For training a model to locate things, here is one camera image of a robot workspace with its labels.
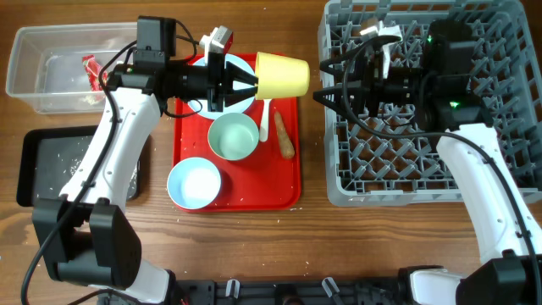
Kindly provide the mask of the white rice pile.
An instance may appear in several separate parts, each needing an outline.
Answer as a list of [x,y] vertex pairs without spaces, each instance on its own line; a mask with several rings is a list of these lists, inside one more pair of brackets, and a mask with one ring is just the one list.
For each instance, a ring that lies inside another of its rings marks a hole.
[[55,146],[40,148],[36,166],[34,193],[38,197],[40,191],[48,191],[48,195],[58,195],[65,184],[80,167],[86,148],[68,148],[58,151]]

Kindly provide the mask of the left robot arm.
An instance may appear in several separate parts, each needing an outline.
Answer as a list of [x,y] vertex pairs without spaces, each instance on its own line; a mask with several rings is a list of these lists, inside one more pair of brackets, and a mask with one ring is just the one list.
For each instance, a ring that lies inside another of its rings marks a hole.
[[217,112],[253,97],[258,78],[225,59],[233,41],[220,26],[194,40],[205,63],[177,59],[177,19],[141,16],[136,39],[116,53],[97,79],[106,98],[85,156],[56,198],[36,200],[32,223],[52,280],[90,286],[97,295],[135,304],[185,304],[173,272],[143,259],[141,241],[125,217],[133,170],[168,101],[196,100]]

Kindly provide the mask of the mint green bowl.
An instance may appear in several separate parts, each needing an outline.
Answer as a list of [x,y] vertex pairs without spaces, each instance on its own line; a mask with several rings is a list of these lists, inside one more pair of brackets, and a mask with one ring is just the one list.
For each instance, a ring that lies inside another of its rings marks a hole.
[[256,150],[259,129],[246,114],[224,114],[211,123],[207,142],[218,157],[227,161],[240,161]]

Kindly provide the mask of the brown carrot-like food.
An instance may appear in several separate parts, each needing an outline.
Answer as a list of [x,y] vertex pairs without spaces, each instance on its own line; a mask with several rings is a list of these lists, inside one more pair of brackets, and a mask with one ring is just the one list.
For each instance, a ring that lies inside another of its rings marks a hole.
[[286,132],[284,121],[279,111],[274,113],[274,123],[281,156],[285,159],[293,158],[295,156],[295,148]]

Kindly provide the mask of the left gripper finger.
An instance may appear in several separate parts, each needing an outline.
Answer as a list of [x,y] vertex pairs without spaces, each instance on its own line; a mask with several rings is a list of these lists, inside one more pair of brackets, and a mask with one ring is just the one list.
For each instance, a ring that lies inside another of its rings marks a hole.
[[225,64],[225,75],[228,82],[239,81],[244,84],[257,84],[258,78],[240,68],[239,66],[227,62]]
[[229,107],[242,102],[249,97],[254,97],[256,93],[257,88],[255,86],[244,89],[234,89],[232,86],[226,86],[224,89],[224,106]]

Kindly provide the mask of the yellow plastic cup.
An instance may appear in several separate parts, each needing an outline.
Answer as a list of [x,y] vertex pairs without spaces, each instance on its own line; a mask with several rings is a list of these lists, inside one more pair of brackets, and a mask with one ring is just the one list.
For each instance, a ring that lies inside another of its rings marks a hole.
[[310,83],[307,61],[272,53],[257,53],[255,76],[258,100],[301,97],[307,93]]

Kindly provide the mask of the small light blue bowl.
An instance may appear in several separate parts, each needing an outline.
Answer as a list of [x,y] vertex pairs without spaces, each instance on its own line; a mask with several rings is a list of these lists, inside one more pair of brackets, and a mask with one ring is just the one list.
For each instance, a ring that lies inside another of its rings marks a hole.
[[175,205],[198,210],[211,204],[222,185],[218,168],[205,158],[192,157],[178,162],[170,171],[167,191]]

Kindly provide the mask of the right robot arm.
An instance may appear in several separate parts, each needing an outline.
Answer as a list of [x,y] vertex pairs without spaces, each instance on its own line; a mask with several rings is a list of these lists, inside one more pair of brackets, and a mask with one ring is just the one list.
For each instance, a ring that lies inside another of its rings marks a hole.
[[432,138],[462,194],[473,223],[480,267],[469,276],[440,266],[404,268],[397,296],[417,304],[538,304],[541,301],[541,229],[506,166],[494,120],[469,90],[475,50],[472,29],[437,19],[428,30],[421,65],[395,67],[391,47],[401,30],[376,21],[352,50],[321,61],[334,86],[314,99],[353,124],[384,103],[412,104],[419,136]]

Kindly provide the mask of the red snack wrapper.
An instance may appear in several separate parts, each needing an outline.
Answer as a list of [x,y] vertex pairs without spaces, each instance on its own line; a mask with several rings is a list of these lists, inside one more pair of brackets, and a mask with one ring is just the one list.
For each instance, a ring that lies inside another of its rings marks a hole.
[[93,54],[86,55],[85,57],[83,57],[82,63],[83,63],[85,72],[88,76],[91,90],[93,92],[101,91],[102,86],[99,81],[99,75],[102,70],[102,66],[96,61],[96,58]]

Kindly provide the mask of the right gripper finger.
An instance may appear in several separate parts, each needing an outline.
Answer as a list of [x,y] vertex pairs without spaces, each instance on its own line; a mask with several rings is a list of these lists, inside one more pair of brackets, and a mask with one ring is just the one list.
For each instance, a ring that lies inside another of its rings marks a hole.
[[340,77],[345,71],[349,73],[349,76],[360,76],[360,65],[353,64],[349,69],[347,64],[355,58],[354,53],[345,53],[335,58],[328,58],[319,63],[319,70],[334,77]]
[[[360,112],[360,83],[348,82],[346,85],[349,106],[354,114]],[[328,86],[312,94],[314,101],[335,111],[337,114],[348,114],[342,97],[342,84]]]

